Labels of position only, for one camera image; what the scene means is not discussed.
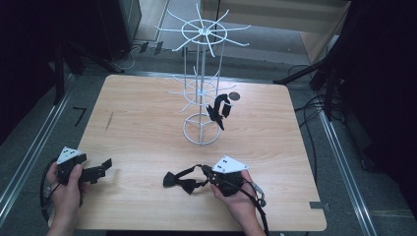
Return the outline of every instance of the black cable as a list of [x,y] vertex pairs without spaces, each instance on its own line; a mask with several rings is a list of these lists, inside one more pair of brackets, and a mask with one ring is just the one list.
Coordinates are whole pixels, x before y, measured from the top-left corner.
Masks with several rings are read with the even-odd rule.
[[255,197],[254,196],[252,196],[252,195],[250,195],[248,192],[246,192],[245,190],[243,190],[242,188],[240,188],[240,187],[238,187],[238,186],[236,186],[236,185],[234,185],[234,184],[232,184],[232,183],[230,183],[230,182],[228,182],[228,181],[225,181],[225,180],[222,180],[222,179],[215,179],[215,181],[216,182],[221,182],[221,183],[224,183],[224,184],[227,184],[227,185],[229,185],[229,186],[231,186],[231,187],[233,187],[233,188],[235,188],[235,189],[237,189],[237,190],[239,190],[240,192],[242,192],[244,195],[246,195],[248,198],[249,198],[249,200],[251,200],[251,202],[252,202],[252,204],[257,208],[257,210],[258,210],[258,212],[260,213],[260,215],[261,215],[261,220],[262,220],[262,223],[263,223],[263,225],[264,225],[264,231],[265,231],[265,234],[267,235],[267,236],[269,236],[269,229],[268,229],[268,223],[267,223],[267,215],[265,214],[265,212],[264,212],[264,210],[262,209],[262,207],[261,207],[261,205],[258,203],[258,201],[255,199]]
[[40,189],[39,189],[40,209],[42,211],[43,218],[46,220],[46,222],[49,220],[48,207],[49,207],[50,196],[52,196],[52,193],[53,193],[53,191],[55,191],[56,188],[46,198],[44,196],[44,188],[43,187],[45,185],[46,174],[48,173],[49,168],[51,167],[53,162],[55,162],[57,159],[58,159],[58,157],[53,158],[47,163],[45,169],[43,170],[42,178],[40,179]]
[[306,124],[307,133],[309,134],[310,142],[312,144],[312,149],[313,149],[313,161],[314,161],[314,176],[313,177],[314,177],[314,182],[317,185],[317,155],[316,155],[316,146],[314,144],[314,140],[313,140],[313,137],[312,137],[312,133],[310,132],[309,123],[306,122],[306,120],[307,120],[307,118],[306,118],[306,109],[304,109],[304,112],[303,113],[304,113],[304,122]]

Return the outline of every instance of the white wire rack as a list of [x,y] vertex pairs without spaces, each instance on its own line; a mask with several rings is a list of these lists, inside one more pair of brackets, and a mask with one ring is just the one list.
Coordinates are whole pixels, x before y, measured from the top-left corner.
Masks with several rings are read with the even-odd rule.
[[[183,78],[178,76],[173,76],[173,78],[184,85],[182,91],[168,91],[171,94],[182,94],[188,101],[188,104],[180,111],[184,112],[190,105],[197,105],[200,107],[199,113],[189,116],[183,125],[184,136],[192,143],[197,145],[208,145],[213,143],[220,135],[220,128],[216,125],[215,122],[209,119],[209,115],[206,111],[206,107],[213,103],[215,98],[218,96],[220,90],[233,89],[229,88],[218,88],[218,83],[220,79],[220,69],[223,59],[223,49],[224,43],[230,42],[240,46],[248,46],[249,43],[240,43],[234,40],[227,38],[228,33],[234,30],[245,30],[249,26],[244,28],[235,28],[227,29],[225,28],[220,21],[227,16],[228,10],[226,13],[221,16],[216,21],[204,20],[200,14],[199,5],[196,4],[197,13],[199,18],[192,21],[185,21],[171,12],[167,11],[168,14],[183,22],[184,25],[180,29],[162,29],[156,27],[161,31],[172,31],[172,32],[181,32],[184,38],[186,39],[183,44],[178,46],[178,48],[172,49],[173,51],[178,51],[184,49],[184,76]],[[197,44],[197,53],[196,53],[196,65],[194,66],[194,75],[187,75],[187,48],[185,47],[188,43]],[[218,63],[218,70],[214,76],[207,78],[206,76],[206,57],[209,51],[211,57],[215,57],[213,52],[213,47],[215,45],[220,45],[220,59]],[[216,132],[209,132],[208,129],[212,129],[212,126],[216,127]],[[197,135],[191,137],[192,133],[191,127],[197,127],[199,131]]]

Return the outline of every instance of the hand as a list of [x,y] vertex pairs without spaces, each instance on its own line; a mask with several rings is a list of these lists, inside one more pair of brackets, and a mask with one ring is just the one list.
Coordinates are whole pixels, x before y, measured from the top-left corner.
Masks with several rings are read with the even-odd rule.
[[67,186],[58,184],[57,170],[58,165],[54,162],[46,174],[46,179],[51,185],[51,191],[56,188],[51,196],[55,205],[55,216],[47,235],[72,235],[80,213],[78,182],[83,173],[83,166],[78,164],[74,167]]
[[[241,172],[242,177],[249,182],[253,182],[247,170]],[[220,190],[213,184],[210,185],[214,196],[224,202],[229,209],[230,214],[242,227],[245,235],[265,235],[256,216],[256,209],[251,200],[242,192],[237,192],[235,195],[224,197]],[[256,193],[249,183],[245,183],[242,189],[251,196],[255,197]]]

